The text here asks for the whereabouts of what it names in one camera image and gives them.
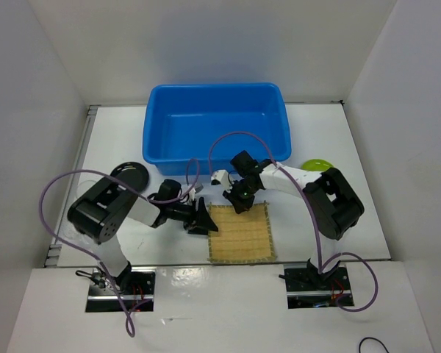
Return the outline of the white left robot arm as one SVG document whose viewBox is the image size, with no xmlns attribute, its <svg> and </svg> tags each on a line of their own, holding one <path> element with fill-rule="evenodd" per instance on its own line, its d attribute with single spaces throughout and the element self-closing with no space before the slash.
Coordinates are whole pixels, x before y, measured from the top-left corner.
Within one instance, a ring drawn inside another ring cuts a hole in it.
<svg viewBox="0 0 441 353">
<path fill-rule="evenodd" d="M 141 223 L 156 229 L 168 219 L 179 221 L 190 234 L 208 235 L 217 232 L 204 198 L 188 197 L 187 202 L 177 201 L 182 186 L 173 179 L 165 179 L 151 198 L 141 200 Z M 125 293 L 136 286 L 132 265 L 121 250 L 117 233 L 122 223 L 137 203 L 138 196 L 108 178 L 100 179 L 80 196 L 67 213 L 75 230 L 92 240 L 95 254 L 103 264 L 105 285 L 112 292 Z"/>
</svg>

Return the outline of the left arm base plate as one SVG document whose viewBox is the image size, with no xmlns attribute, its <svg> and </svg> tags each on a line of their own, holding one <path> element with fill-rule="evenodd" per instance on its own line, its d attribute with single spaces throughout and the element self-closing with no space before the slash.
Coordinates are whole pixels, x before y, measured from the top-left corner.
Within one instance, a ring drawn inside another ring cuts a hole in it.
<svg viewBox="0 0 441 353">
<path fill-rule="evenodd" d="M 89 280 L 86 313 L 122 312 L 116 294 L 108 279 L 103 278 L 99 268 L 92 271 L 76 270 L 75 275 Z M 152 312 L 156 283 L 155 268 L 135 267 L 129 283 L 119 289 L 124 307 L 132 312 Z"/>
</svg>

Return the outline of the green plastic plate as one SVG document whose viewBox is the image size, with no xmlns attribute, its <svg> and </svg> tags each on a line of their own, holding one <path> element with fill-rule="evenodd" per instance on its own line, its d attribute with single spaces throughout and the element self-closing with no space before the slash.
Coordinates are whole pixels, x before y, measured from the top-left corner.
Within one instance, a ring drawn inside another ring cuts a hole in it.
<svg viewBox="0 0 441 353">
<path fill-rule="evenodd" d="M 305 171 L 318 171 L 318 172 L 324 172 L 333 167 L 334 166 L 330 162 L 322 159 L 307 160 L 301 165 L 301 169 Z"/>
</svg>

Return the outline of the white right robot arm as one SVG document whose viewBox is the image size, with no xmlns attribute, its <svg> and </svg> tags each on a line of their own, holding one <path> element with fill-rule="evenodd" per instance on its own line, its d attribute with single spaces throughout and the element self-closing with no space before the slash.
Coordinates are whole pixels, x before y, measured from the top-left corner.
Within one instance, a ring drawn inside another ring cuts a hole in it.
<svg viewBox="0 0 441 353">
<path fill-rule="evenodd" d="M 274 190 L 304 201 L 312 219 L 316 250 L 307 261 L 308 283 L 325 288 L 339 266 L 340 241 L 350 228 L 356 226 L 365 208 L 340 170 L 306 171 L 265 159 L 261 162 L 242 151 L 231 160 L 238 180 L 231 180 L 229 172 L 212 173 L 211 184 L 222 185 L 223 197 L 237 214 L 249 211 L 255 194 L 260 190 Z"/>
</svg>

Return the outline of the black round dish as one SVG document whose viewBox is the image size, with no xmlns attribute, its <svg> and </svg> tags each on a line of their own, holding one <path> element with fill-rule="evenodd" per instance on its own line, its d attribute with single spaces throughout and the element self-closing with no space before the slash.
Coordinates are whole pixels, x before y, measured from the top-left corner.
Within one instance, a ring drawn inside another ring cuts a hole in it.
<svg viewBox="0 0 441 353">
<path fill-rule="evenodd" d="M 150 181 L 148 169 L 138 162 L 122 163 L 112 170 L 110 176 L 122 181 L 139 193 L 148 187 Z"/>
</svg>

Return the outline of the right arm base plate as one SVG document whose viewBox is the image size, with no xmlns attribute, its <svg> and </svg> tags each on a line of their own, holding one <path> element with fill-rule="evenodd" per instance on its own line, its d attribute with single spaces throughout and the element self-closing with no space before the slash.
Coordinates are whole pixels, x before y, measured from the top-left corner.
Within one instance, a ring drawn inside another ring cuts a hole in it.
<svg viewBox="0 0 441 353">
<path fill-rule="evenodd" d="M 286 287 L 289 309 L 353 307 L 348 271 L 338 265 L 331 274 L 319 276 L 308 263 L 284 266 L 279 275 Z"/>
</svg>

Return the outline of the bamboo placemat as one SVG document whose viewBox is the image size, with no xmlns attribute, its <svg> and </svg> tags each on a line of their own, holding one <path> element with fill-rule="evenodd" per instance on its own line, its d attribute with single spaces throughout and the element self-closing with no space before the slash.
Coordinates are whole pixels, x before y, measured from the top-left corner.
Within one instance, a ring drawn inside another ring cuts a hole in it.
<svg viewBox="0 0 441 353">
<path fill-rule="evenodd" d="M 221 265 L 272 263 L 276 260 L 268 203 L 237 214 L 232 206 L 209 206 L 209 215 L 218 226 L 208 239 L 209 261 Z"/>
</svg>

